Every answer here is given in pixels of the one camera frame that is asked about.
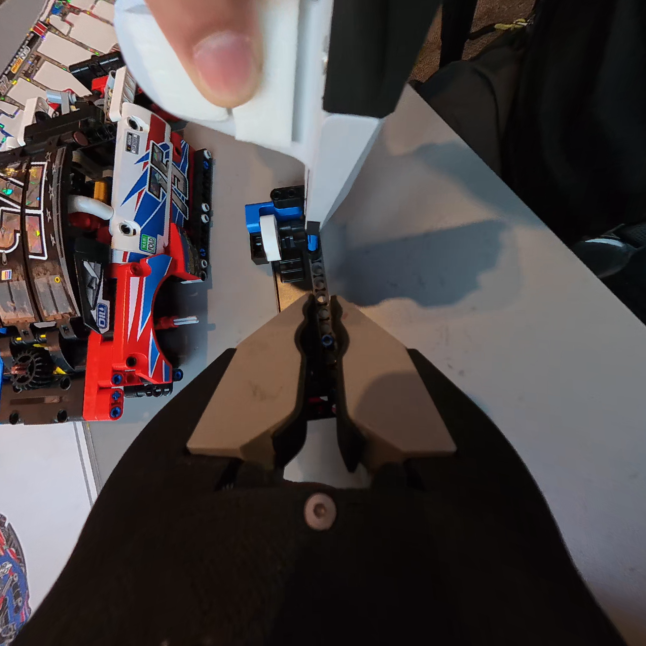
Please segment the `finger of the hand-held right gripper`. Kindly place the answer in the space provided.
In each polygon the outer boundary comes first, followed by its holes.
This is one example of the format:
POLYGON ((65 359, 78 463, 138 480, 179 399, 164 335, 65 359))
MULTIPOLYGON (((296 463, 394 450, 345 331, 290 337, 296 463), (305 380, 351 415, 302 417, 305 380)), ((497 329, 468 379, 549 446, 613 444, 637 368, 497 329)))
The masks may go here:
POLYGON ((384 119, 321 111, 306 141, 307 232, 320 232, 348 195, 384 119))

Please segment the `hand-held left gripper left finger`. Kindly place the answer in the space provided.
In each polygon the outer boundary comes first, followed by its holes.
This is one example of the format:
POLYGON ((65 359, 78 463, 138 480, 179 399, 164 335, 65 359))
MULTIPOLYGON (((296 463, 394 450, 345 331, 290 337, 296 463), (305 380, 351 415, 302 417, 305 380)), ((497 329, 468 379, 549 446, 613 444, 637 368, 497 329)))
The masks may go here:
POLYGON ((301 296, 238 344, 188 440, 191 454, 275 466, 273 436, 303 400, 299 338, 312 299, 301 296))

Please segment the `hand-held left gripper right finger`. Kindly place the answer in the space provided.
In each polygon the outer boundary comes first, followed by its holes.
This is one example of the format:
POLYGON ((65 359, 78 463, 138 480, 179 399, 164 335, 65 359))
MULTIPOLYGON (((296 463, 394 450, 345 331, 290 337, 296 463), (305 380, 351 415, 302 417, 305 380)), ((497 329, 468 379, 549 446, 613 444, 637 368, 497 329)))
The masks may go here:
POLYGON ((332 298, 331 312, 336 435, 348 471, 452 455, 456 444, 408 349, 342 297, 332 298))

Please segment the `small toy brick assembly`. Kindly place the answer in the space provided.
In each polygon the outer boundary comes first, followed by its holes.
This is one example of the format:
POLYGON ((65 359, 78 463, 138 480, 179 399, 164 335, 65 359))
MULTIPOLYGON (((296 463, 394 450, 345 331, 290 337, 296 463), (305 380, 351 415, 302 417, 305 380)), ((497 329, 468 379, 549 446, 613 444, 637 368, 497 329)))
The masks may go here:
POLYGON ((305 406, 309 420, 336 415, 336 358, 330 295, 319 233, 308 234, 305 186, 271 190, 268 202, 245 206, 250 255, 271 266, 278 311, 312 295, 300 340, 306 354, 305 406))

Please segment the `red black toy race car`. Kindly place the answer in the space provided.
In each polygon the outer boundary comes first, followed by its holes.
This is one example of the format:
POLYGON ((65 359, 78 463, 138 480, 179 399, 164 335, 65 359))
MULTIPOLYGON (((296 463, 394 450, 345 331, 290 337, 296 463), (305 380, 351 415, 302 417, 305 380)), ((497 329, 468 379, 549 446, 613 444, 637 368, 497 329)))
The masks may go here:
POLYGON ((47 1, 1 71, 1 424, 117 421, 183 378, 214 159, 134 79, 115 1, 47 1))

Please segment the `grey desk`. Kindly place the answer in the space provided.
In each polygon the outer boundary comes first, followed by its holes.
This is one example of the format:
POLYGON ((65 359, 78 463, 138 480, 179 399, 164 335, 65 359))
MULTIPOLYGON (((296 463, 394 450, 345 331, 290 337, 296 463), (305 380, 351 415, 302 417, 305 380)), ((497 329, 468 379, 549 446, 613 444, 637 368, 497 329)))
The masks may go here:
POLYGON ((497 424, 645 644, 645 326, 412 89, 322 231, 333 294, 497 424))

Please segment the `person's right hand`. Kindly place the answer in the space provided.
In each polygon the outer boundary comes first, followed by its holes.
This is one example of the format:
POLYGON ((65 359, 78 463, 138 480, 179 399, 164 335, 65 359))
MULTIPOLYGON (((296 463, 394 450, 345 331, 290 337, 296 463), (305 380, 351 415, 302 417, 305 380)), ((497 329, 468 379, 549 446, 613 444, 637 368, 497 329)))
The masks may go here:
POLYGON ((259 1, 147 1, 190 79, 214 105, 249 101, 263 71, 259 1))

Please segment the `open instruction booklet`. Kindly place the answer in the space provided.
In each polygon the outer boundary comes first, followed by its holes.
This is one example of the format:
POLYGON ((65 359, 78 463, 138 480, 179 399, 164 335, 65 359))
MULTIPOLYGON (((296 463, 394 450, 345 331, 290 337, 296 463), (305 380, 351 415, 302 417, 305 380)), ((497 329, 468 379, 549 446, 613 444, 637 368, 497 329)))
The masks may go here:
POLYGON ((83 424, 1 425, 1 515, 19 543, 28 617, 67 564, 97 495, 83 424))

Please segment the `person's black clothing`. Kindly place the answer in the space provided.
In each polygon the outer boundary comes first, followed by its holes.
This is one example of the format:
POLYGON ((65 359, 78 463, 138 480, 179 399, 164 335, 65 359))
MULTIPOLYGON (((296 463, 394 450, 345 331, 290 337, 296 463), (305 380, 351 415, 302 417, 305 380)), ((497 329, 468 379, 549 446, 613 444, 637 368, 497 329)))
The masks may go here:
POLYGON ((645 322, 645 2, 536 1, 415 88, 645 322))

